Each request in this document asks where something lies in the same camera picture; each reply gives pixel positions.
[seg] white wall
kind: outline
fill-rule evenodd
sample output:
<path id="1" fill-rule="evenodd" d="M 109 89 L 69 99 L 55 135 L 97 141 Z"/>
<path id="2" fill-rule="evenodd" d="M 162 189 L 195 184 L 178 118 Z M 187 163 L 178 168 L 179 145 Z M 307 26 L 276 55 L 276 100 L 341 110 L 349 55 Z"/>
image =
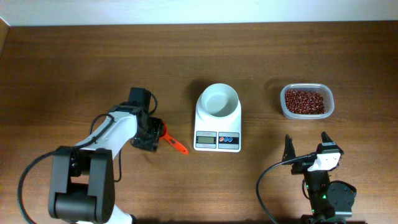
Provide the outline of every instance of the white wall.
<path id="1" fill-rule="evenodd" d="M 398 0 L 0 0 L 11 26 L 398 20 Z"/>

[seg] orange tool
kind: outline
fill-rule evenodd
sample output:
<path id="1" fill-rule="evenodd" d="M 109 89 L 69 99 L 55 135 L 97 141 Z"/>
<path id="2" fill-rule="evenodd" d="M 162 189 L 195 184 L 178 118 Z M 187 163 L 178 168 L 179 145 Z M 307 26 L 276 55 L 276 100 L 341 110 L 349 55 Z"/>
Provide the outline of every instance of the orange tool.
<path id="1" fill-rule="evenodd" d="M 179 143 L 177 140 L 175 140 L 172 136 L 167 134 L 167 126 L 166 123 L 163 122 L 163 135 L 160 137 L 161 139 L 165 139 L 167 142 L 170 143 L 176 150 L 180 151 L 184 155 L 188 155 L 188 149 L 183 146 L 181 143 Z"/>

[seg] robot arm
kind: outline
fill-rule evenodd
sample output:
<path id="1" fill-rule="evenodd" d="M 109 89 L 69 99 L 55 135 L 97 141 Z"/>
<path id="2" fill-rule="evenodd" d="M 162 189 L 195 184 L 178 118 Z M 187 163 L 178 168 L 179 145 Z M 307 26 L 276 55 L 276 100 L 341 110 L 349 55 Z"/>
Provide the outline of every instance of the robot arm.
<path id="1" fill-rule="evenodd" d="M 131 215 L 114 205 L 113 159 L 124 144 L 156 151 L 162 120 L 148 112 L 151 93 L 132 88 L 129 101 L 114 106 L 93 133 L 76 146 L 60 146 L 54 155 L 49 214 L 70 223 L 131 224 Z M 71 177 L 89 175 L 88 184 Z"/>
<path id="2" fill-rule="evenodd" d="M 321 134 L 322 143 L 316 152 L 304 159 L 288 162 L 292 175 L 303 174 L 313 215 L 303 215 L 300 223 L 346 223 L 353 212 L 356 189 L 346 182 L 330 181 L 330 171 L 336 169 L 344 151 L 330 139 L 326 132 Z M 286 135 L 282 161 L 296 158 L 292 139 Z"/>
<path id="3" fill-rule="evenodd" d="M 85 140 L 79 142 L 77 145 L 83 145 L 90 141 L 93 137 L 97 136 L 101 130 L 103 130 L 109 122 L 113 124 L 102 134 L 96 142 L 89 146 L 83 147 L 80 150 L 95 151 L 99 148 L 112 150 L 112 159 L 116 157 L 119 151 L 122 149 L 124 144 L 132 139 L 137 133 L 137 116 L 128 112 L 110 112 L 111 116 L 114 117 L 114 121 L 111 118 L 106 118 L 105 121 Z"/>

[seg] black wire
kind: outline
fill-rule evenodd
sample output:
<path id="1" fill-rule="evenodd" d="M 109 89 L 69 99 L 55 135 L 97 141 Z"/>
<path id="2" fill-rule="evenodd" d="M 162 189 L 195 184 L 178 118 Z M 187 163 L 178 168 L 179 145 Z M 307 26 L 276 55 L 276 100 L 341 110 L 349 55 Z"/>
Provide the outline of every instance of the black wire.
<path id="1" fill-rule="evenodd" d="M 302 190 L 303 190 L 304 197 L 305 197 L 306 199 L 310 200 L 310 198 L 307 196 L 307 193 L 305 193 L 304 185 L 305 185 L 305 179 L 303 179 L 303 184 L 302 184 L 301 188 L 302 188 Z"/>
<path id="2" fill-rule="evenodd" d="M 93 133 L 93 128 L 94 128 L 94 124 L 97 122 L 98 119 L 102 118 L 103 116 L 109 116 L 109 118 L 111 118 L 111 120 L 114 121 L 114 117 L 110 114 L 100 114 L 97 117 L 94 118 L 94 120 L 91 122 L 90 125 L 90 130 L 88 131 L 88 135 L 91 135 Z"/>
<path id="3" fill-rule="evenodd" d="M 36 158 L 35 160 L 33 160 L 33 161 L 25 168 L 25 170 L 23 171 L 21 177 L 19 178 L 18 190 L 17 190 L 17 201 L 18 201 L 18 207 L 19 207 L 19 210 L 20 210 L 21 213 L 22 213 L 22 216 L 25 218 L 25 220 L 26 220 L 29 224 L 36 224 L 36 222 L 34 222 L 34 221 L 30 218 L 30 216 L 27 214 L 26 209 L 25 209 L 25 206 L 24 206 L 24 202 L 23 202 L 23 200 L 22 200 L 22 188 L 23 188 L 23 186 L 24 186 L 24 181 L 25 181 L 26 175 L 27 175 L 27 174 L 29 173 L 29 171 L 33 168 L 33 166 L 35 166 L 35 165 L 38 164 L 40 161 L 42 161 L 43 159 L 45 159 L 45 158 L 47 158 L 47 157 L 49 157 L 49 156 L 53 156 L 53 155 L 56 155 L 56 154 L 58 154 L 58 153 L 65 153 L 65 152 L 71 152 L 71 151 L 74 151 L 74 150 L 79 150 L 79 149 L 81 149 L 81 148 L 83 148 L 83 147 L 86 147 L 86 146 L 89 146 L 90 144 L 93 144 L 93 143 L 94 143 L 99 137 L 101 137 L 101 136 L 105 133 L 105 131 L 114 123 L 114 117 L 113 117 L 112 115 L 110 115 L 110 114 L 106 114 L 106 115 L 109 116 L 109 117 L 111 118 L 111 121 L 109 122 L 109 124 L 107 124 L 107 125 L 105 126 L 104 129 L 102 129 L 102 130 L 98 133 L 98 135 L 94 136 L 90 141 L 88 141 L 88 142 L 86 142 L 86 143 L 84 143 L 84 144 L 81 144 L 81 145 L 79 145 L 79 146 L 73 146 L 73 147 L 68 148 L 68 149 L 56 150 L 56 151 L 51 151 L 51 152 L 48 152 L 48 153 L 46 153 L 46 154 L 43 154 L 43 155 L 39 156 L 38 158 Z M 97 120 L 98 118 L 100 118 L 101 116 L 105 116 L 105 115 L 103 115 L 103 114 L 98 115 L 98 116 L 94 119 L 94 121 L 96 121 L 96 120 Z"/>
<path id="4" fill-rule="evenodd" d="M 93 128 L 94 128 L 94 124 L 97 122 L 98 119 L 100 119 L 103 116 L 109 116 L 111 118 L 111 120 L 114 121 L 114 117 L 110 114 L 100 114 L 98 115 L 96 118 L 94 118 L 94 120 L 91 122 L 90 125 L 90 130 L 88 131 L 88 134 L 91 135 L 93 133 Z M 115 183 L 120 182 L 120 180 L 122 179 L 122 159 L 121 159 L 121 154 L 122 154 L 122 150 L 120 149 L 119 152 L 119 179 L 117 180 L 113 180 Z"/>
<path id="5" fill-rule="evenodd" d="M 119 179 L 114 180 L 115 183 L 119 182 L 122 179 L 122 150 L 119 151 Z"/>
<path id="6" fill-rule="evenodd" d="M 263 176 L 264 176 L 268 171 L 272 170 L 273 168 L 275 168 L 275 167 L 277 167 L 277 166 L 280 166 L 280 165 L 283 165 L 283 164 L 286 164 L 286 163 L 295 162 L 295 161 L 304 159 L 304 158 L 306 158 L 306 157 L 310 157 L 310 155 L 299 156 L 299 157 L 296 157 L 296 158 L 294 158 L 294 159 L 290 159 L 290 160 L 283 161 L 283 162 L 278 162 L 277 164 L 274 164 L 274 165 L 268 167 L 268 168 L 260 175 L 259 179 L 257 180 L 257 184 L 256 184 L 256 194 L 257 194 L 257 198 L 259 199 L 259 202 L 260 202 L 260 205 L 261 205 L 262 209 L 267 213 L 267 215 L 269 216 L 269 218 L 271 219 L 271 221 L 272 221 L 273 223 L 275 223 L 275 224 L 278 224 L 278 223 L 276 222 L 275 218 L 269 213 L 269 211 L 268 211 L 266 205 L 265 205 L 264 202 L 262 202 L 262 200 L 261 200 L 260 192 L 259 192 L 260 181 L 261 181 L 261 179 L 263 178 Z"/>
<path id="7" fill-rule="evenodd" d="M 154 108 L 151 112 L 148 113 L 149 115 L 152 115 L 152 114 L 155 113 L 156 108 L 157 108 L 157 99 L 156 99 L 156 97 L 155 97 L 155 95 L 154 95 L 153 93 L 150 93 L 150 95 L 151 95 L 151 96 L 154 98 L 154 100 L 155 100 L 155 108 Z"/>
<path id="8" fill-rule="evenodd" d="M 18 199 L 18 206 L 19 206 L 19 210 L 22 213 L 22 216 L 25 218 L 25 220 L 29 223 L 29 224 L 36 224 L 31 218 L 30 216 L 27 214 L 24 203 L 22 201 L 22 187 L 24 186 L 24 181 L 26 178 L 26 175 L 28 174 L 28 172 L 33 168 L 33 166 L 35 166 L 37 163 L 39 163 L 41 160 L 49 157 L 49 156 L 53 156 L 55 154 L 58 153 L 64 153 L 64 152 L 68 152 L 68 151 L 72 151 L 75 150 L 73 148 L 69 148 L 67 150 L 59 150 L 59 151 L 52 151 L 52 152 L 48 152 L 46 154 L 43 154 L 41 156 L 39 156 L 38 158 L 36 158 L 35 160 L 33 160 L 33 162 L 31 162 L 24 170 L 24 172 L 22 173 L 21 177 L 19 178 L 19 183 L 18 183 L 18 190 L 17 190 L 17 199 Z"/>

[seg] red bean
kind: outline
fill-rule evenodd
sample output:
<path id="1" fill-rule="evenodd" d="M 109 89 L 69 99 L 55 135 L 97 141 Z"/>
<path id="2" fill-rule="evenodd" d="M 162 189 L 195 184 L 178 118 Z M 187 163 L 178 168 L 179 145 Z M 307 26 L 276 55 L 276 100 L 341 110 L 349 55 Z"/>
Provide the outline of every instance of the red bean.
<path id="1" fill-rule="evenodd" d="M 323 114 L 325 105 L 321 94 L 313 91 L 287 90 L 285 92 L 287 109 L 297 114 Z"/>

